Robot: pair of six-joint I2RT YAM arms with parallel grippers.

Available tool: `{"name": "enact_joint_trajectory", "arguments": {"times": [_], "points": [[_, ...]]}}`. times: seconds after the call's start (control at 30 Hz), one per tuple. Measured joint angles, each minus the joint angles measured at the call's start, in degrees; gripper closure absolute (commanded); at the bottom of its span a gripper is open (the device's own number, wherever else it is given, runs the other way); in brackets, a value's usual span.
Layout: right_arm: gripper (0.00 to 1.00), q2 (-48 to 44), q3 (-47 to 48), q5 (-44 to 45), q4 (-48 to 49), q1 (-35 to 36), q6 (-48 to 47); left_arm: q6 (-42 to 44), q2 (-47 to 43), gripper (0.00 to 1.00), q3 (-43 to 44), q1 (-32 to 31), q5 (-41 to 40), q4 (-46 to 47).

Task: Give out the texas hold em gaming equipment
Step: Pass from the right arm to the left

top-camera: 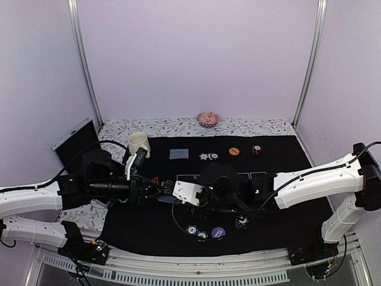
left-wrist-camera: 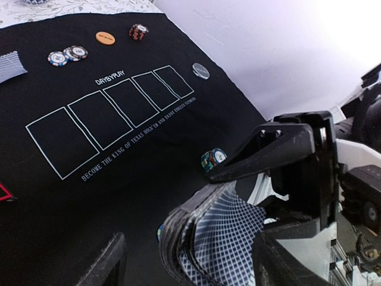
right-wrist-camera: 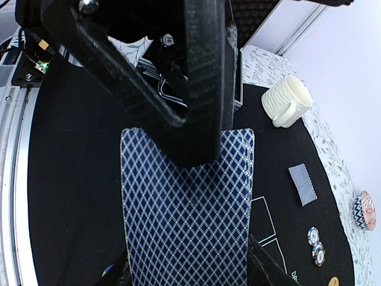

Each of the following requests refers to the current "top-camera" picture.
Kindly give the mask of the green blue chip stack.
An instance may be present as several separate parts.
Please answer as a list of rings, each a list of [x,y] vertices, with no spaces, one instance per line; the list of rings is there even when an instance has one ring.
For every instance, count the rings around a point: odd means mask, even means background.
[[[246,216],[239,216],[235,220],[235,225],[237,230],[242,230],[247,227],[249,219]]]

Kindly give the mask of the orange black hundred chip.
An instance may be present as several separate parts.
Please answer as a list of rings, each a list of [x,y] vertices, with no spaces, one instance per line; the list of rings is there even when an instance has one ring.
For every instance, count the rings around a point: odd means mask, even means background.
[[[219,158],[219,155],[217,153],[209,153],[208,158],[210,160],[217,160]]]

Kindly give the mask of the blue white ten chip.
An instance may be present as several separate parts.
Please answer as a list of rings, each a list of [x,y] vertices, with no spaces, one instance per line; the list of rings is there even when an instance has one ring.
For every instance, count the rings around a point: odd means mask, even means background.
[[[199,159],[200,160],[208,160],[209,156],[208,156],[208,154],[202,153],[199,155]]]

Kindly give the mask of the orange big blind button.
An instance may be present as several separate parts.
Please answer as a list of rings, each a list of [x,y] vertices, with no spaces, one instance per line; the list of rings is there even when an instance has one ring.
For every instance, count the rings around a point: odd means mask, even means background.
[[[240,154],[240,150],[238,148],[232,147],[229,149],[229,154],[232,156],[237,156]]]

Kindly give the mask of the purple small blind button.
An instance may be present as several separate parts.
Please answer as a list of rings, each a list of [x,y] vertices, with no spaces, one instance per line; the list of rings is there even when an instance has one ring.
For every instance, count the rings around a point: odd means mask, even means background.
[[[225,229],[220,226],[213,228],[211,231],[211,238],[213,239],[220,239],[220,238],[223,238],[225,235],[226,235]]]

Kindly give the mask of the single blue playing card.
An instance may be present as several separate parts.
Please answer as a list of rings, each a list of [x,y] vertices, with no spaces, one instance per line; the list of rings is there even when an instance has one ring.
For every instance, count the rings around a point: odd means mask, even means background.
[[[188,159],[189,158],[189,150],[188,149],[170,149],[170,160],[180,160],[180,159]]]

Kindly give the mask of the blue green fifty chip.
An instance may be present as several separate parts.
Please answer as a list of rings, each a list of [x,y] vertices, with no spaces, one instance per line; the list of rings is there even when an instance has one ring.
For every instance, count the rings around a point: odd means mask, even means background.
[[[195,225],[189,225],[186,228],[186,232],[190,235],[196,235],[198,233],[198,228]]]

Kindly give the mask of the orange hundred chip stack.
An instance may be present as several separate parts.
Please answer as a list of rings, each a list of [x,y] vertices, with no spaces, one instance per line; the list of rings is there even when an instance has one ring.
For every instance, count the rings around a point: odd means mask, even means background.
[[[258,156],[262,151],[262,148],[261,146],[259,145],[253,145],[252,146],[252,154],[255,155],[255,156]]]

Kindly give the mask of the blue playing card deck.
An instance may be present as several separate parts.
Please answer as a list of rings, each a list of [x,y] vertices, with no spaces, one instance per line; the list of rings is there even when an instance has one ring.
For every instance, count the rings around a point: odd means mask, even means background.
[[[176,197],[172,195],[167,195],[167,194],[163,194],[157,198],[157,201],[161,203],[169,203],[169,204],[174,203],[175,200],[176,200]]]

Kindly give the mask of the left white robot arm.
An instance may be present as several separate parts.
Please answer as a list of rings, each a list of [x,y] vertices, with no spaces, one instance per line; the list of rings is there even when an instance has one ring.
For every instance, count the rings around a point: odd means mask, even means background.
[[[125,164],[114,161],[108,151],[97,149],[82,156],[74,174],[59,173],[50,181],[29,186],[1,188],[1,239],[47,244],[84,258],[97,242],[84,241],[74,222],[46,223],[20,219],[18,215],[40,210],[70,210],[92,200],[121,200],[146,204],[163,194],[163,187],[137,173],[145,159],[142,148]]]

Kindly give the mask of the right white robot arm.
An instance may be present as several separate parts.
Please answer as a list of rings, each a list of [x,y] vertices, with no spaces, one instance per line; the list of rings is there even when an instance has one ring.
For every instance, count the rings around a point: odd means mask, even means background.
[[[266,207],[288,209],[306,201],[347,193],[338,209],[324,221],[320,237],[308,247],[308,255],[320,260],[332,244],[366,212],[380,209],[380,167],[369,151],[378,142],[358,143],[353,151],[333,162],[296,172],[254,177],[248,189],[253,199],[245,201],[229,165],[211,164],[195,184],[177,181],[173,195],[182,203],[217,212],[232,212],[248,220]]]

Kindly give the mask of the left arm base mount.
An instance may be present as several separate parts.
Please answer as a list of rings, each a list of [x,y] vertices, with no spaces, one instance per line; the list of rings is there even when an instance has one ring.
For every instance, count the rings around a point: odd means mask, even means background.
[[[64,246],[57,250],[59,255],[69,259],[102,266],[106,265],[109,252],[108,244],[99,238],[91,242],[83,238],[68,238]]]

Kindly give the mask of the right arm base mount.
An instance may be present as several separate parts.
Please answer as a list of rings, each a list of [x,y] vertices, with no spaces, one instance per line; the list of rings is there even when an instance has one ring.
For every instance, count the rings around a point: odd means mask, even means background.
[[[308,246],[288,247],[288,259],[292,266],[306,265],[326,259],[325,263],[307,266],[305,271],[313,280],[326,279],[332,273],[332,267],[338,254],[338,243],[325,243],[315,240]]]

